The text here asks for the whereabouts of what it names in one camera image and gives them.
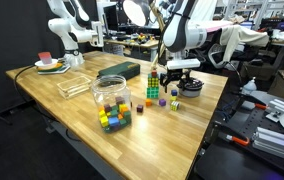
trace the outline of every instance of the white plate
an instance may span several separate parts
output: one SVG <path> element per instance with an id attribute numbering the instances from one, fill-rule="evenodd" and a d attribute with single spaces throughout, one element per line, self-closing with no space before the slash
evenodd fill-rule
<path id="1" fill-rule="evenodd" d="M 51 69 L 54 68 L 56 66 L 56 63 L 58 63 L 57 59 L 52 59 L 52 63 L 51 64 L 43 64 L 42 61 L 37 61 L 35 63 L 36 66 L 38 66 L 41 69 Z"/>

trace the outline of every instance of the stacked blocks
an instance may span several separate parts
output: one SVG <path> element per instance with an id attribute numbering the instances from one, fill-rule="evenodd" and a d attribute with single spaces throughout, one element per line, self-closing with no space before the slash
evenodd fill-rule
<path id="1" fill-rule="evenodd" d="M 146 105 L 146 106 L 151 106 L 151 105 L 152 105 L 151 99 L 146 99 L 146 100 L 145 100 L 145 105 Z"/>
<path id="2" fill-rule="evenodd" d="M 160 106 L 165 106 L 166 105 L 166 100 L 165 99 L 160 99 L 159 100 L 159 105 Z"/>
<path id="3" fill-rule="evenodd" d="M 171 110 L 177 111 L 177 110 L 179 109 L 179 105 L 180 105 L 179 102 L 173 101 L 173 102 L 171 103 Z"/>
<path id="4" fill-rule="evenodd" d="M 139 105 L 136 107 L 136 111 L 142 113 L 142 112 L 143 112 L 143 105 L 139 104 Z"/>
<path id="5" fill-rule="evenodd" d="M 171 97 L 170 97 L 170 100 L 171 101 L 176 101 L 176 97 L 178 96 L 178 91 L 173 89 L 171 90 Z"/>
<path id="6" fill-rule="evenodd" d="M 107 133 L 119 130 L 131 123 L 131 111 L 123 97 L 115 98 L 115 105 L 104 104 L 99 108 L 99 118 L 103 130 Z"/>
<path id="7" fill-rule="evenodd" d="M 159 77 L 156 70 L 148 74 L 147 98 L 159 98 Z"/>

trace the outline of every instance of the clear plastic tray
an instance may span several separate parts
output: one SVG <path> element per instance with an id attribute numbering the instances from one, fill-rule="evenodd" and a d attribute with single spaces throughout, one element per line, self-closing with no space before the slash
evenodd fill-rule
<path id="1" fill-rule="evenodd" d="M 87 77 L 80 76 L 74 79 L 70 79 L 61 83 L 58 83 L 58 89 L 60 94 L 65 99 L 70 99 L 90 89 L 91 80 Z"/>

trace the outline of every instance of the black floor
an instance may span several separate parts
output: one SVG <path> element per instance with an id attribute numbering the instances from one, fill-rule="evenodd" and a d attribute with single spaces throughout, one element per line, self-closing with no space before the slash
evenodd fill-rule
<path id="1" fill-rule="evenodd" d="M 0 120 L 0 180 L 104 179 L 30 106 L 3 117 L 13 124 Z"/>

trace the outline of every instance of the glass jar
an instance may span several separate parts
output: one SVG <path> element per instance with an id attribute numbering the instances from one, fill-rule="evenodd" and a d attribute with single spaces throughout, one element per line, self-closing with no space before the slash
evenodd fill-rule
<path id="1" fill-rule="evenodd" d="M 131 91 L 123 76 L 102 76 L 91 89 L 104 132 L 115 132 L 131 124 Z"/>

